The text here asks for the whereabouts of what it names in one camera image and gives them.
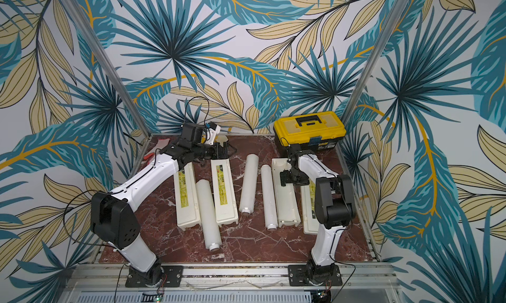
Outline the white dispenser base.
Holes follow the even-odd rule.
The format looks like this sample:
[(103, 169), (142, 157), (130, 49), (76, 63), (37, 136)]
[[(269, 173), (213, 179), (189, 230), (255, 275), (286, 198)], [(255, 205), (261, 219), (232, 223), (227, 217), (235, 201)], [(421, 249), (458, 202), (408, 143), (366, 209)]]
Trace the white dispenser base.
[(300, 215), (296, 202), (295, 189), (292, 184), (281, 185), (281, 172), (288, 171), (291, 165), (286, 158), (271, 160), (271, 172), (274, 181), (275, 205), (278, 215), (278, 226), (298, 226)]

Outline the white dispenser lid yellow label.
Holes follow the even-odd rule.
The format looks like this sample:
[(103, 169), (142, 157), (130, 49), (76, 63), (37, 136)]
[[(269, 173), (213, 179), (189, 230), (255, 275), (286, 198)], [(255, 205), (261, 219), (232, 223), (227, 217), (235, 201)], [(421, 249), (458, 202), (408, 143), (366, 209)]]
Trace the white dispenser lid yellow label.
[(314, 210), (316, 193), (315, 183), (310, 181), (309, 185), (301, 186), (300, 193), (303, 207), (304, 234), (317, 235), (320, 224), (316, 218), (316, 213)]

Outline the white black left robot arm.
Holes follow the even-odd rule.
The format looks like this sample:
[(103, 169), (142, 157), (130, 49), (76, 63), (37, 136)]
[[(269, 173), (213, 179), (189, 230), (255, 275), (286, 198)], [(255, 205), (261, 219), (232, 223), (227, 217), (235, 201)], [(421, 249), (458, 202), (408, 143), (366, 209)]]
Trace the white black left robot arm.
[(177, 141), (157, 151), (144, 169), (112, 191), (92, 196), (90, 230), (117, 249), (135, 273), (152, 278), (151, 284), (161, 278), (162, 266), (140, 235), (135, 211), (160, 184), (188, 163), (211, 159), (220, 131), (215, 122), (184, 123)]

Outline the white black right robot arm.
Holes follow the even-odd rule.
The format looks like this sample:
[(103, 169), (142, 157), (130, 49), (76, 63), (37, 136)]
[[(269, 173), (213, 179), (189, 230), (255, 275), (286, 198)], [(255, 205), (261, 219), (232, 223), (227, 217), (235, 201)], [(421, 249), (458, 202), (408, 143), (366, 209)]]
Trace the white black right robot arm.
[(315, 185), (314, 210), (320, 226), (306, 270), (309, 277), (331, 275), (335, 270), (335, 252), (341, 234), (356, 217), (353, 183), (325, 166), (311, 150), (299, 144), (287, 148), (291, 168), (280, 172), (282, 186)]

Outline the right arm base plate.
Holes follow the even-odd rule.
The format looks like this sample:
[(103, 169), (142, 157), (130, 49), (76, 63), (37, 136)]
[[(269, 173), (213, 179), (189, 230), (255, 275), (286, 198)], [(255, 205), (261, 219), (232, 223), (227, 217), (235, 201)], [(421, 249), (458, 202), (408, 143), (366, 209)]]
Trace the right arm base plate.
[(288, 265), (289, 284), (291, 287), (320, 287), (324, 285), (341, 286), (343, 280), (339, 268), (332, 263), (328, 266)]

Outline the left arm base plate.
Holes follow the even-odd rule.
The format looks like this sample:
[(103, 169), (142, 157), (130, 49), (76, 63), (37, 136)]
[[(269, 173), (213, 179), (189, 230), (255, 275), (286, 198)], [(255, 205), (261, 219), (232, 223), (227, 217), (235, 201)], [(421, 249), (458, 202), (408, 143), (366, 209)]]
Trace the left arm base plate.
[(129, 268), (126, 288), (169, 287), (176, 288), (181, 284), (183, 266), (155, 265), (148, 272)]

